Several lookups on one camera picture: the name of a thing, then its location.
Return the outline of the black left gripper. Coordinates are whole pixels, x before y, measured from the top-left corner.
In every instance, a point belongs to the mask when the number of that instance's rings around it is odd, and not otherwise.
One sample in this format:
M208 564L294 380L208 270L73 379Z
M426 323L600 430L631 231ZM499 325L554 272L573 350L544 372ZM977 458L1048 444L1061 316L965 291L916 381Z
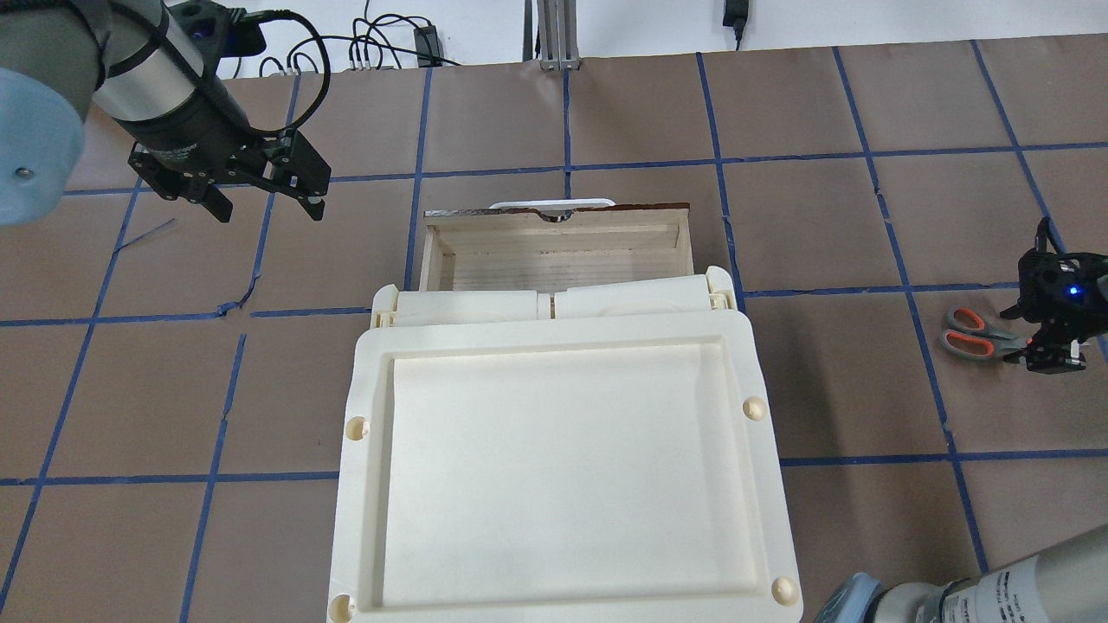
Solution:
M301 130L287 129L276 137L250 139L211 162L199 161L198 147L157 154L134 145L129 164L148 188L166 200L195 197L219 223L230 223L233 202L218 185L246 184L300 200L314 222L325 212L332 168Z

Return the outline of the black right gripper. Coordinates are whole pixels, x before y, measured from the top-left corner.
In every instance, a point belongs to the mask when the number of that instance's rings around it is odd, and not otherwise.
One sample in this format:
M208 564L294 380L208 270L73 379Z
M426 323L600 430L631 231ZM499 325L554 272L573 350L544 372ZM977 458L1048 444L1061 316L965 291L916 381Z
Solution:
M1037 324L1038 330L1002 362L1024 362L1046 375L1083 371L1084 344L1107 331L1107 256L1063 253L1051 221L1042 218L1017 269L1020 296L1001 317Z

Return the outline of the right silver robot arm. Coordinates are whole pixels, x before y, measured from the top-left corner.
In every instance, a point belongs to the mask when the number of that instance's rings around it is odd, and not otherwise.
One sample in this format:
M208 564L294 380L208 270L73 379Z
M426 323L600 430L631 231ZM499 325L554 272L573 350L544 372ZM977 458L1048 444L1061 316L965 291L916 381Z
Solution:
M1105 334L1105 256L1066 253L1049 218L1017 264L1020 296L1001 312L1035 324L1032 337L1003 331L966 307L950 308L938 343L974 362L1024 364L1045 375L1085 369L1085 343ZM1104 622L1107 532L1097 527L986 575L943 585L883 588L866 573L847 579L819 622Z

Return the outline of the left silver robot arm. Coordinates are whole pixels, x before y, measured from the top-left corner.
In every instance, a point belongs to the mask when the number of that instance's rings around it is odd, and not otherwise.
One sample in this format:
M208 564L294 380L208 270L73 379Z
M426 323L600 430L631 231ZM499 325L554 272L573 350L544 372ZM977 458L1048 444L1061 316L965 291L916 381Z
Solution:
M261 25L291 10L249 12L215 1L4 1L3 225L43 218L59 204L100 109L133 146L129 166L163 200L183 200L229 223L224 184L245 183L299 202L320 221L332 170L302 134L330 86L280 129L257 129L218 76L225 58L259 55Z

